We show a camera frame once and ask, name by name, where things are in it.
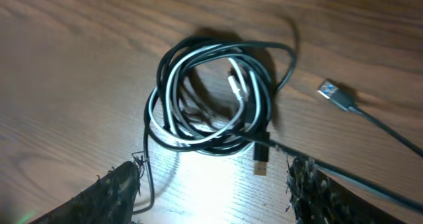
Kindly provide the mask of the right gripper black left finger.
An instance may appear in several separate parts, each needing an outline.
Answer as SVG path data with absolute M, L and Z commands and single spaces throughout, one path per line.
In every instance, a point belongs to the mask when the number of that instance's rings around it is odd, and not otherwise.
M 138 166 L 126 161 L 31 224 L 128 224 L 139 190 L 139 176 Z

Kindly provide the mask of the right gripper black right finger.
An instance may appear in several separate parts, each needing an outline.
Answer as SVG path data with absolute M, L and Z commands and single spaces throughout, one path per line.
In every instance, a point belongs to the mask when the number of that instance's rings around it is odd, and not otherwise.
M 296 157 L 293 160 L 287 185 L 296 223 L 404 224 L 355 195 L 306 159 Z

